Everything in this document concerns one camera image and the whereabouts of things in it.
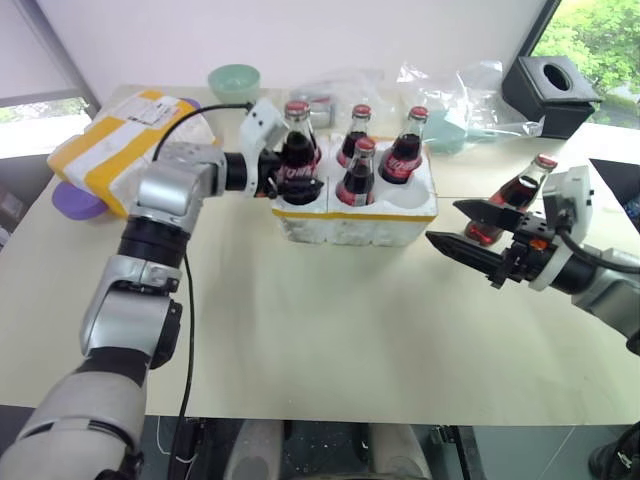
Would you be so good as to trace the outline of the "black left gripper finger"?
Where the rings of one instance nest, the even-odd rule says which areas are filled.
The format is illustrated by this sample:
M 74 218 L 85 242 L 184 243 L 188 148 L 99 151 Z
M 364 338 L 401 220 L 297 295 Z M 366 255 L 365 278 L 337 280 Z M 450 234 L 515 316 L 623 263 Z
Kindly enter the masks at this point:
M 324 182 L 314 177 L 296 177 L 280 182 L 274 198 L 292 205 L 306 205 L 319 197 L 323 187 Z

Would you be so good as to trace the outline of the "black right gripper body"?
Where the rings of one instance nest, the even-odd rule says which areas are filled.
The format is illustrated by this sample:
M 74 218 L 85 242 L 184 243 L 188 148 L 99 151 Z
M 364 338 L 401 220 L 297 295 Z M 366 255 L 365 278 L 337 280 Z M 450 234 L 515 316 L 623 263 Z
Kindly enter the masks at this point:
M 496 270 L 487 275 L 494 288 L 501 288 L 506 280 L 521 282 L 535 280 L 555 252 L 552 240 L 555 233 L 547 220 L 537 212 L 503 211 L 497 226 L 513 233 L 511 246 L 501 254 Z

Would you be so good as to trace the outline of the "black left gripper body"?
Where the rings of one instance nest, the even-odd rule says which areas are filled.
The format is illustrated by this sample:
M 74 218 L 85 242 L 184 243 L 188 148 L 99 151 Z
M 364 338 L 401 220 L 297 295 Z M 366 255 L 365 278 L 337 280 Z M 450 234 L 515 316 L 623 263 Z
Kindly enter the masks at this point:
M 268 149 L 260 152 L 256 170 L 258 177 L 255 198 L 275 199 L 279 195 L 281 167 L 282 156 L 279 152 Z

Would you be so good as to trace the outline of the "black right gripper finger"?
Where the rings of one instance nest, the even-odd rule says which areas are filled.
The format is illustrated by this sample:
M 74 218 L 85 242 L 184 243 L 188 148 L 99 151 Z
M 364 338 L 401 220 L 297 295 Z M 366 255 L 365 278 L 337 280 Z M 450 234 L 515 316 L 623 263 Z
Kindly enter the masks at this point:
M 503 257 L 458 234 L 427 231 L 429 242 L 443 255 L 487 276 L 504 271 Z
M 457 200 L 453 202 L 453 206 L 471 221 L 509 232 L 514 232 L 524 218 L 524 214 L 519 210 L 509 206 L 496 205 L 488 200 Z

